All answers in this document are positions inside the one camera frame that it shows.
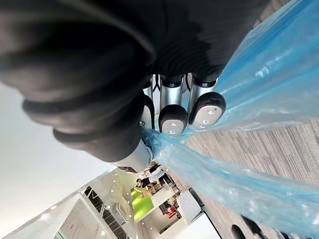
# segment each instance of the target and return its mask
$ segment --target wall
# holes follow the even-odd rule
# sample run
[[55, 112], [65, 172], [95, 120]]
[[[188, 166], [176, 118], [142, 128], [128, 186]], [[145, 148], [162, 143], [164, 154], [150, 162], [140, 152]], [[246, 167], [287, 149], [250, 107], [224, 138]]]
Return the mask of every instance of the wall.
[[61, 227], [67, 239], [95, 239], [99, 229], [100, 225], [81, 200], [74, 206]]
[[78, 200], [79, 197], [75, 195], [46, 213], [46, 217], [36, 220], [23, 230], [10, 236], [9, 239], [53, 239]]
[[0, 238], [114, 169], [57, 142], [21, 110], [21, 95], [0, 84]]

